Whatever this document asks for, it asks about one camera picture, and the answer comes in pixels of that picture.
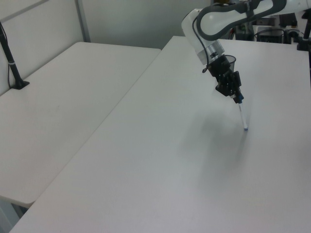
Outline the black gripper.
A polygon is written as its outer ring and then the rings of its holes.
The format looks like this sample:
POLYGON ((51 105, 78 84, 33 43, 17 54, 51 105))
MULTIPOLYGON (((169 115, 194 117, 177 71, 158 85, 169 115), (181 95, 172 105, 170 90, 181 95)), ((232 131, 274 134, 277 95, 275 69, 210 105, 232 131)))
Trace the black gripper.
POLYGON ((242 103, 243 95, 241 93, 241 79, 238 71, 231 70, 231 64, 226 55, 221 55, 216 60, 207 65, 202 73, 207 71, 212 77, 216 78, 217 85, 215 89, 224 95, 230 96, 235 103, 242 103))

